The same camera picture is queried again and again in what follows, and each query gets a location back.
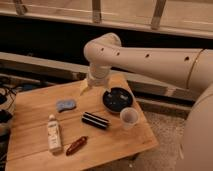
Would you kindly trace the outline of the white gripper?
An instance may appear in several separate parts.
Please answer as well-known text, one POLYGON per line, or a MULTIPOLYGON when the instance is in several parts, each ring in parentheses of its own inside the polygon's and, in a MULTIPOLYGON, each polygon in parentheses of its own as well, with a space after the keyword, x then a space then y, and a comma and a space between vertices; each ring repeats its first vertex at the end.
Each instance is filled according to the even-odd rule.
POLYGON ((111 68, 109 66, 100 66, 94 63, 89 65, 86 79, 81 82, 80 94, 83 95, 92 87, 102 86, 107 93, 111 93, 109 87, 109 75, 111 68))

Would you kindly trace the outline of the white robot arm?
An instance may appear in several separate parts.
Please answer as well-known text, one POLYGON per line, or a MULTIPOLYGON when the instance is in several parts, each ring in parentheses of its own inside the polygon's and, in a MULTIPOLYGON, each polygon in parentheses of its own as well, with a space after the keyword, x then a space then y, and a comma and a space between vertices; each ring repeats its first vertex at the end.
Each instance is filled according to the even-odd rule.
POLYGON ((89 62, 85 86, 109 85, 113 67, 200 93, 179 146, 175 171, 213 171, 213 50, 124 47, 107 33, 86 43, 89 62))

